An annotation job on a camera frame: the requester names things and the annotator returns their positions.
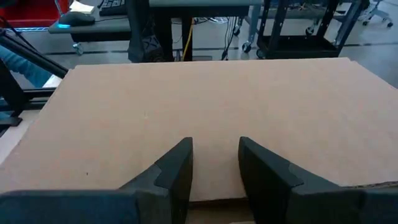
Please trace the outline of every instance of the desk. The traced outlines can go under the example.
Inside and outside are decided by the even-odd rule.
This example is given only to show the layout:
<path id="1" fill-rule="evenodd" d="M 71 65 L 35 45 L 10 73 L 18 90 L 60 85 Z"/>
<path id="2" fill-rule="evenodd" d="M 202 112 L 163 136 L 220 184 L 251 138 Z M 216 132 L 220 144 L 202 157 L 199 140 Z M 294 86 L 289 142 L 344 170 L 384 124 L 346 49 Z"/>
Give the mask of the desk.
<path id="1" fill-rule="evenodd" d="M 86 0 L 82 3 L 97 6 L 100 0 Z M 189 27 L 192 17 L 213 17 L 213 16 L 246 16 L 249 6 L 254 4 L 262 4 L 261 0 L 218 0 L 218 1 L 201 1 L 201 0 L 149 0 L 149 4 L 154 12 L 155 33 L 164 50 L 165 57 L 168 61 L 173 61 L 172 52 L 172 30 L 171 18 L 182 18 L 182 39 L 183 46 L 187 43 Z M 99 9 L 95 9 L 93 16 L 96 20 L 114 19 L 123 16 L 99 16 Z M 51 34 L 71 34 L 75 42 L 94 42 L 94 41 L 114 41 L 129 40 L 131 30 L 129 21 L 125 19 L 107 20 L 96 22 L 93 26 L 71 27 L 67 29 L 59 28 L 57 23 L 49 27 Z M 186 60 L 192 60 L 192 41 L 188 46 Z"/>
<path id="2" fill-rule="evenodd" d="M 115 189 L 186 136 L 192 201 L 245 196 L 240 136 L 340 186 L 397 180 L 396 111 L 397 90 L 347 58 L 77 66 L 0 165 L 0 192 Z"/>

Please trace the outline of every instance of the gray floor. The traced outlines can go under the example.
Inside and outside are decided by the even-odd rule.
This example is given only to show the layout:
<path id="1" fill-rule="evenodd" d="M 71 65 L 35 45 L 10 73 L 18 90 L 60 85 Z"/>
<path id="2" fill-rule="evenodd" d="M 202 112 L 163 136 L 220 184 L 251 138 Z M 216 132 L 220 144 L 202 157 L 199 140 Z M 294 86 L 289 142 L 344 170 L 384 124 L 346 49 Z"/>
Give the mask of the gray floor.
<path id="1" fill-rule="evenodd" d="M 397 24 L 387 28 L 380 18 L 373 18 L 368 26 L 362 26 L 357 22 L 352 30 L 346 47 L 343 48 L 340 57 L 348 57 L 357 61 L 368 70 L 372 71 L 394 87 L 398 87 L 398 4 L 396 0 L 386 0 L 379 6 L 390 14 Z M 305 29 L 312 23 L 311 20 L 289 19 L 285 21 L 282 34 L 304 35 Z M 340 23 L 332 21 L 327 37 L 333 39 Z M 241 33 L 234 37 L 229 50 L 230 60 L 255 60 L 256 44 L 253 50 L 245 54 L 241 46 L 248 38 L 248 24 L 244 22 Z M 173 37 L 177 41 L 181 35 L 180 25 L 173 25 Z M 196 25 L 193 30 L 193 55 L 205 56 L 201 60 L 219 60 L 224 49 L 224 35 L 226 24 L 206 22 Z M 104 64 L 104 63 L 129 63 L 127 59 L 127 41 L 119 42 L 91 42 L 83 43 L 85 53 L 82 56 L 75 54 L 72 48 L 73 41 L 69 35 L 51 35 L 47 32 L 24 33 L 26 39 L 40 52 L 54 59 L 67 68 L 76 65 Z M 180 40 L 174 44 L 175 49 L 182 48 Z"/>

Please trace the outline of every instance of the cardboard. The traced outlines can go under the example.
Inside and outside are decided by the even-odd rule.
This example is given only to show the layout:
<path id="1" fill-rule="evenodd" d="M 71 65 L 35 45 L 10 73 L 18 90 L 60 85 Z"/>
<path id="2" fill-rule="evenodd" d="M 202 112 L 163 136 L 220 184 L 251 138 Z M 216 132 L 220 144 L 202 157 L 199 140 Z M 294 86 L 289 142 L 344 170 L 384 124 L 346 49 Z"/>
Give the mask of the cardboard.
<path id="1" fill-rule="evenodd" d="M 191 201 L 245 197 L 240 136 L 336 184 L 398 180 L 398 95 L 347 58 L 84 65 L 0 166 L 0 191 L 115 189 L 185 136 Z"/>

